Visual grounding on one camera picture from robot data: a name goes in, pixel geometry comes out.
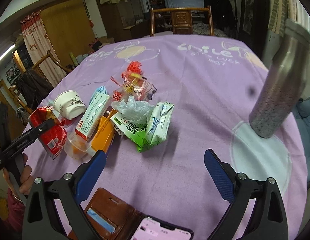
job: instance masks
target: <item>red snack package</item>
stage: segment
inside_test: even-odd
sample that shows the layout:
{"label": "red snack package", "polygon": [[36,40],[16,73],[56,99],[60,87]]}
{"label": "red snack package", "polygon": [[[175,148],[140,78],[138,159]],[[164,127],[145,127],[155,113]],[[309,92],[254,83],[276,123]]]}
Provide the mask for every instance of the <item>red snack package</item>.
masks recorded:
{"label": "red snack package", "polygon": [[31,127],[37,127],[49,118],[55,120],[55,126],[50,128],[47,132],[43,133],[39,141],[44,146],[46,152],[54,160],[58,157],[64,147],[67,132],[63,127],[63,124],[58,121],[53,114],[52,106],[43,106],[36,109],[29,117],[29,123]]}

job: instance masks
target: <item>blue cushion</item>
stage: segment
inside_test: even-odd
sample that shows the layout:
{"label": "blue cushion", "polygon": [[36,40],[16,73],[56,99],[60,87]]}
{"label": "blue cushion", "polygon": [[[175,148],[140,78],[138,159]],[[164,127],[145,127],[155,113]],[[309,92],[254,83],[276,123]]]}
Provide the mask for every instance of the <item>blue cushion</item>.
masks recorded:
{"label": "blue cushion", "polygon": [[310,181],[310,97],[305,101],[298,102],[292,112],[301,134],[307,164],[307,181]]}
{"label": "blue cushion", "polygon": [[301,117],[307,117],[310,115],[310,97],[302,102],[296,104],[299,114]]}

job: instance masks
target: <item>human hand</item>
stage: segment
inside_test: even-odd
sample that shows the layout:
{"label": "human hand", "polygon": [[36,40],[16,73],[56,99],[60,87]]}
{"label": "human hand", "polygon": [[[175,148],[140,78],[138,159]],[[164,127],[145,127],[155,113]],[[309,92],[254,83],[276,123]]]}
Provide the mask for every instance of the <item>human hand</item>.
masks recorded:
{"label": "human hand", "polygon": [[[23,154],[23,161],[24,164],[26,164],[28,160],[28,156],[26,154]],[[20,182],[21,182],[21,186],[19,189],[19,192],[25,195],[28,195],[30,192],[30,189],[32,187],[32,184],[34,182],[34,178],[30,175],[32,172],[32,168],[27,165],[24,167],[24,170],[22,171],[21,175],[20,175]],[[16,192],[16,190],[14,189],[13,184],[11,183],[10,179],[9,179],[9,173],[7,171],[6,168],[3,169],[3,177],[5,179],[5,181],[8,184],[8,187],[10,188],[10,190],[12,191],[12,193],[18,197],[18,194]]]}

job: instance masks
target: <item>purple tablecloth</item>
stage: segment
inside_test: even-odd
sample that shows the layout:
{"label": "purple tablecloth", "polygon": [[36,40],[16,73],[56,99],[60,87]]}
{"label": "purple tablecloth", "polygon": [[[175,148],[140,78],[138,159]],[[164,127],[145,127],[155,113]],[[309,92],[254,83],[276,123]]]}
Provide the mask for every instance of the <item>purple tablecloth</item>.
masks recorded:
{"label": "purple tablecloth", "polygon": [[[240,41],[197,35],[168,35],[111,44],[86,58],[41,105],[61,92],[75,90],[86,105],[104,85],[111,93],[129,62],[140,61],[144,76],[158,89],[152,104],[175,104],[167,141],[138,153],[117,136],[95,191],[103,187],[141,212],[190,228],[194,240],[206,239],[229,203],[223,200],[203,162],[212,148],[221,161],[252,179],[274,177],[282,192],[289,238],[294,239],[306,202],[307,169],[300,134],[291,114],[270,139],[256,136],[248,116],[267,75],[261,61]],[[78,123],[75,120],[71,130]],[[51,160],[36,141],[25,150],[33,176],[45,181],[74,172],[77,161],[65,152]],[[71,230],[57,202],[66,232]],[[236,237],[248,222],[250,203]]]}

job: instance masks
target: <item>red sleeve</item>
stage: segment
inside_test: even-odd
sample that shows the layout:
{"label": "red sleeve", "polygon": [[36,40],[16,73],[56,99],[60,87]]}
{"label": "red sleeve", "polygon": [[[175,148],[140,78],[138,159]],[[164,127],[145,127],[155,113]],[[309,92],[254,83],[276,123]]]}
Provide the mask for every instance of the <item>red sleeve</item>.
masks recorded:
{"label": "red sleeve", "polygon": [[8,198],[8,219],[7,222],[10,226],[18,233],[21,233],[23,228],[23,219],[24,219],[24,212],[25,206],[23,203],[18,201],[13,193],[11,192],[10,188],[7,192]]}

